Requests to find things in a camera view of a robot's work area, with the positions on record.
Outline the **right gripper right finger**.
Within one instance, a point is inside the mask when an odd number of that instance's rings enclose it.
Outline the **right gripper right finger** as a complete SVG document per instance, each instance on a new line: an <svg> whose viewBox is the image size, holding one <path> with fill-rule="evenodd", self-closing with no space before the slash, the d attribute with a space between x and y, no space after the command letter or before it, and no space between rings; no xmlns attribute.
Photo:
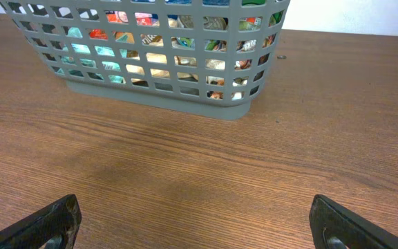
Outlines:
<svg viewBox="0 0 398 249"><path fill-rule="evenodd" d="M332 199L317 194L309 214L316 249L398 249L398 237Z"/></svg>

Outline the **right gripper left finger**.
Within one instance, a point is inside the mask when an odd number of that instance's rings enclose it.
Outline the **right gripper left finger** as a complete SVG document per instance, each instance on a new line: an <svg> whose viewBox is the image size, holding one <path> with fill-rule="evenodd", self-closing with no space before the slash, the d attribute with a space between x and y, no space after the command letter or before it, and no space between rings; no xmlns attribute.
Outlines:
<svg viewBox="0 0 398 249"><path fill-rule="evenodd" d="M77 197L66 195L0 231L0 248L72 249L82 222Z"/></svg>

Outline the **mint green wipes packet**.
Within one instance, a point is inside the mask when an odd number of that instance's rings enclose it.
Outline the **mint green wipes packet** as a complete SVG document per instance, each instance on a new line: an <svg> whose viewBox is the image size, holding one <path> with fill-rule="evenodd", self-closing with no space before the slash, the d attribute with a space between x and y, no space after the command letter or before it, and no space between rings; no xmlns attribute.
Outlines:
<svg viewBox="0 0 398 249"><path fill-rule="evenodd" d="M82 32L79 28L71 27L68 29L67 35L72 38L82 38ZM124 32L114 32L113 36L117 42L127 42L129 39L133 42L134 39L130 33ZM106 32L102 29L93 29L89 30L89 37L93 39L103 39L107 40L108 36ZM91 51L87 45L84 44L71 44L73 51L75 53L83 54L83 55L90 55ZM108 46L95 46L95 53L97 55L109 56L114 57L115 52L112 48ZM64 64L73 64L76 65L76 62L73 57L71 56L61 56L61 61ZM94 59L80 59L79 60L82 66L88 68L97 68L97 62ZM120 66L116 62L102 62L102 66L106 71L120 71ZM69 70L69 74L74 76L82 76L82 72L78 70ZM103 80L104 77L101 73L88 73L91 78L95 80ZM117 83L117 84L125 84L126 80L123 76L120 75L109 75L108 76L110 82Z"/></svg>

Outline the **grey plastic shopping basket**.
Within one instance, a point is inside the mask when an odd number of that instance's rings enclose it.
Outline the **grey plastic shopping basket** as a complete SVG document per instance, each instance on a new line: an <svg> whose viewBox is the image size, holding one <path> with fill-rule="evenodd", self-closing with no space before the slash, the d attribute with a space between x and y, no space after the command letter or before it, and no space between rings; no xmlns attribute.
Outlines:
<svg viewBox="0 0 398 249"><path fill-rule="evenodd" d="M235 120L263 90L288 1L3 0L75 92Z"/></svg>

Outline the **brown white snack bag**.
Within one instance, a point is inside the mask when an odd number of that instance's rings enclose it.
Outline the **brown white snack bag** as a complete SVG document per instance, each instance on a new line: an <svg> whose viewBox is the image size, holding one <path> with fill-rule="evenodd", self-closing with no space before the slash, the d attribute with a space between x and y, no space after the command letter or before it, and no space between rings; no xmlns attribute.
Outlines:
<svg viewBox="0 0 398 249"><path fill-rule="evenodd" d="M164 48L168 44L173 49L168 55L157 51L140 53L122 50L122 57L128 60L124 64L126 72L142 76L149 73L153 78L166 80L176 76L181 81L198 82L199 59L192 54L193 50L174 48L171 40L165 42L163 39L153 47Z"/></svg>

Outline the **orange spaghetti packet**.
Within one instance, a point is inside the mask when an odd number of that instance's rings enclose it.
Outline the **orange spaghetti packet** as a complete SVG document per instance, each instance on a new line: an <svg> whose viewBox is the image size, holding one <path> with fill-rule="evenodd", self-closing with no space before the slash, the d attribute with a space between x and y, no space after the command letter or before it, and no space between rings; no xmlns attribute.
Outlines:
<svg viewBox="0 0 398 249"><path fill-rule="evenodd" d="M105 12L108 24L113 24L115 27L111 34L113 39L119 43L134 44L137 38L140 38L143 44L157 46L162 41L161 35L154 34L140 34L134 35L127 28L129 28L129 18L125 11ZM146 12L135 12L134 21L138 26L159 26L158 16L156 14Z"/></svg>

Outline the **blue cardboard food box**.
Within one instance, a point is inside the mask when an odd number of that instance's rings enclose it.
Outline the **blue cardboard food box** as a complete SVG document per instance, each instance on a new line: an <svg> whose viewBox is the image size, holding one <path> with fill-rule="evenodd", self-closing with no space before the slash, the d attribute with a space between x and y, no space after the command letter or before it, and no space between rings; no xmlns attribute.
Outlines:
<svg viewBox="0 0 398 249"><path fill-rule="evenodd" d="M155 3L159 0L131 0L132 2L142 2L142 3ZM164 0L166 4L177 4L177 5L189 5L195 0ZM203 5L208 6L228 6L229 0L198 0Z"/></svg>

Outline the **glass jar green lid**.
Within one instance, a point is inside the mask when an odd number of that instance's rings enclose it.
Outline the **glass jar green lid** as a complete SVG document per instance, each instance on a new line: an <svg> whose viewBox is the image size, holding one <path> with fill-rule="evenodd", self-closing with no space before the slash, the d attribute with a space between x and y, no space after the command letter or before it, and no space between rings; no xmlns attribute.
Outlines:
<svg viewBox="0 0 398 249"><path fill-rule="evenodd" d="M259 6L265 4L266 0L242 0L243 6ZM269 26L274 26L281 22L284 11L273 13L269 18ZM259 30L262 24L262 17L241 17L239 19L239 31Z"/></svg>

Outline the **tin can green label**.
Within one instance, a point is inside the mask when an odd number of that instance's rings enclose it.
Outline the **tin can green label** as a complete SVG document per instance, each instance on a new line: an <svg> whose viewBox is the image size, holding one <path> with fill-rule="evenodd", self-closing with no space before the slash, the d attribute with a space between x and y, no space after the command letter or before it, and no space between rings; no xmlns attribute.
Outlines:
<svg viewBox="0 0 398 249"><path fill-rule="evenodd" d="M206 35L208 31L226 31L228 27L228 18L205 16L202 18L202 25L194 27L195 19L191 15L169 15L168 25L170 28L185 29L189 33L187 35L175 36L171 38L174 48L194 50L196 42L199 38L204 38L202 45L204 50L209 51L225 51L226 41L219 37Z"/></svg>

